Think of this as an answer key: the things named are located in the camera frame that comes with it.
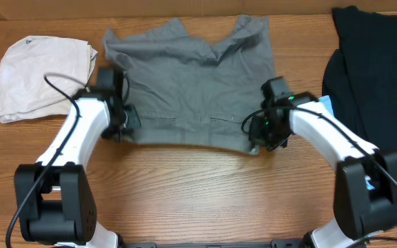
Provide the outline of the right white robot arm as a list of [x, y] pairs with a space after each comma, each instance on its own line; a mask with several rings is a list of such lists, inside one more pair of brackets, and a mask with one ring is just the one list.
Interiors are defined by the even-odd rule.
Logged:
[[266, 81], [261, 108], [245, 118], [250, 142], [273, 151], [299, 135], [335, 172], [334, 218], [303, 238], [272, 247], [366, 247], [397, 227], [397, 152], [384, 151], [337, 120], [313, 94], [294, 94], [284, 78]]

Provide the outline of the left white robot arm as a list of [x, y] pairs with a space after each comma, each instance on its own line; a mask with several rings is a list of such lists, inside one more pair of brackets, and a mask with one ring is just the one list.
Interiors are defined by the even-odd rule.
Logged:
[[57, 136], [35, 163], [20, 164], [14, 173], [17, 210], [6, 231], [7, 247], [15, 225], [24, 240], [53, 247], [125, 246], [120, 234], [97, 220], [86, 167], [100, 138], [121, 142], [141, 127], [129, 93], [127, 74], [101, 67], [94, 87], [64, 96], [70, 113]]

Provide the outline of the grey shorts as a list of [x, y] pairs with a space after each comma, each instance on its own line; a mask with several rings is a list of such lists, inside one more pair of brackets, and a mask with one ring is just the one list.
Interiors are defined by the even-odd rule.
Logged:
[[123, 94], [136, 108], [136, 144], [204, 145], [257, 154], [243, 132], [276, 75], [266, 17], [241, 15], [217, 44], [191, 36], [180, 19], [119, 38], [107, 30], [106, 59], [126, 75]]

